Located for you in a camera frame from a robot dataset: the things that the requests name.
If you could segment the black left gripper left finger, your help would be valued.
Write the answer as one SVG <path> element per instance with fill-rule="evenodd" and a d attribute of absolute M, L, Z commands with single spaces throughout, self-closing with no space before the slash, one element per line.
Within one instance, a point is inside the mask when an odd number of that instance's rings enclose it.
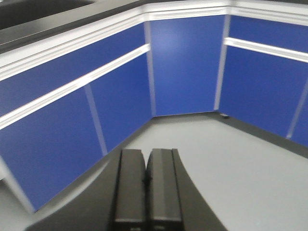
<path fill-rule="evenodd" d="M 141 150 L 111 155 L 102 172 L 74 199 L 28 231 L 130 231 L 145 226 L 145 163 Z"/>

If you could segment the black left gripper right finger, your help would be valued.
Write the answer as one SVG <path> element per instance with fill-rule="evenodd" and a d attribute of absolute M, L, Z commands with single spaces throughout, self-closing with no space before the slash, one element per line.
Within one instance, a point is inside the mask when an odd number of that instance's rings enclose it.
<path fill-rule="evenodd" d="M 147 178 L 149 230 L 226 230 L 188 175 L 177 149 L 153 149 Z"/>

